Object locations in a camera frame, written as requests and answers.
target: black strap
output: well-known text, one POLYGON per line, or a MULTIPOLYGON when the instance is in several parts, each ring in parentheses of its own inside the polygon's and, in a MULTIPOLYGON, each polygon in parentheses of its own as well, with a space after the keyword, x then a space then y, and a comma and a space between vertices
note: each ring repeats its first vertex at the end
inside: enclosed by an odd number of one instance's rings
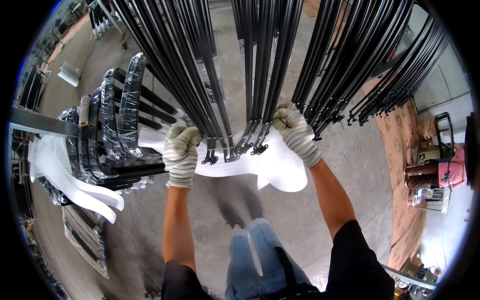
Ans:
POLYGON ((283 271, 285 272, 285 280, 287 281, 288 288, 295 288, 297 286, 297 280, 295 279, 295 273, 293 272, 293 266, 282 247, 275 247, 275 251, 278 254, 280 263, 282 264, 283 271))

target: leg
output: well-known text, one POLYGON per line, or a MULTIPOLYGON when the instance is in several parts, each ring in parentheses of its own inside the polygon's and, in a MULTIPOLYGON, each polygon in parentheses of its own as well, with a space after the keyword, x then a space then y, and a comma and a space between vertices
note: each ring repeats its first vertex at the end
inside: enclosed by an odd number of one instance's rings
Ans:
POLYGON ((230 259, 227 272, 227 287, 245 279, 260 276, 253 263, 250 238, 246 229, 240 227, 233 228, 232 240, 230 242, 230 259))
MULTIPOLYGON (((253 243, 255 244, 255 249, 257 250, 257 255, 260 260, 260 265, 262 266, 264 276, 276 272, 281 272, 281 274, 284 274, 283 267, 280 264, 280 259, 275 251, 275 247, 282 247, 284 250, 285 248, 278 240, 278 237, 270 226, 270 223, 268 223, 265 218, 257 218, 247 225, 247 229, 252 235, 253 243)), ((292 264, 297 283, 306 282, 310 284, 308 277, 305 275, 300 266, 295 263, 288 253, 287 256, 292 264)))
POLYGON ((108 0, 102 0, 102 3, 107 8, 107 11, 111 14, 113 11, 112 7, 110 6, 110 2, 108 0))
POLYGON ((410 188, 424 188, 431 185, 438 185, 438 174, 409 176, 407 180, 407 186, 410 188))
POLYGON ((103 19, 106 21, 106 20, 107 20, 107 14, 106 14, 105 11, 100 7, 100 5, 98 5, 98 8, 99 8, 99 10, 102 12, 103 19))
POLYGON ((99 19, 99 16, 98 16, 98 9, 95 7, 93 10, 92 10, 92 13, 93 13, 93 17, 95 19, 95 24, 96 24, 96 27, 97 29, 100 27, 100 19, 99 19))
POLYGON ((92 24, 92 30, 95 31, 95 22, 93 19, 93 14, 90 10, 88 10, 88 14, 90 15, 90 23, 92 24))
POLYGON ((99 25, 98 26, 101 26, 103 24, 103 11, 102 9, 100 8, 99 5, 97 5, 95 7, 95 12, 96 12, 96 15, 97 15, 97 18, 98 18, 98 22, 99 22, 99 25))
POLYGON ((438 174, 438 162, 429 162, 423 165, 409 166, 405 169, 407 175, 438 174))

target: paper tube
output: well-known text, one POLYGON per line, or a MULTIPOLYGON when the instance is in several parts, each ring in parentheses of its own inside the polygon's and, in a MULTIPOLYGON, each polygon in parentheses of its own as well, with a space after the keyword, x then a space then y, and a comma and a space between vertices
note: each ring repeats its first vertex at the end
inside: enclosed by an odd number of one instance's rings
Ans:
POLYGON ((90 105, 90 97, 83 96, 80 100, 80 110, 78 113, 78 125, 87 126, 88 125, 88 107, 90 105))

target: blue jeans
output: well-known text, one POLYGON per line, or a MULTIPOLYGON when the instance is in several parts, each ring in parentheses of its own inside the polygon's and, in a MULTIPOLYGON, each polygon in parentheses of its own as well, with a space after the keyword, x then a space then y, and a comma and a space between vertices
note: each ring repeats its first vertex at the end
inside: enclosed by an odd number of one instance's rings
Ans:
MULTIPOLYGON (((230 243, 230 265, 227 273, 226 300, 247 300, 257 295, 268 295, 287 286, 285 273, 275 251, 282 247, 270 223, 257 218, 247 225, 247 229, 233 228, 230 243), (249 233, 252 236, 263 276, 258 274, 253 263, 249 233)), ((302 269, 288 255, 293 266, 297 283, 311 284, 302 269)))

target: pink jacket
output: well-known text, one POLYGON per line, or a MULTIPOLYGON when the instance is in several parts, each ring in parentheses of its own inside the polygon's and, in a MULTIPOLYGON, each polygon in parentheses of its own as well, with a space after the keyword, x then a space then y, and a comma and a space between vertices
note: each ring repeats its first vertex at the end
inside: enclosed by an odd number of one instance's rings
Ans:
POLYGON ((456 189, 466 180, 467 172, 465 170, 465 151, 462 149, 462 147, 458 146, 456 148, 455 156, 452 157, 452 160, 450 161, 450 165, 448 163, 438 164, 438 182, 440 187, 451 184, 452 187, 456 189))

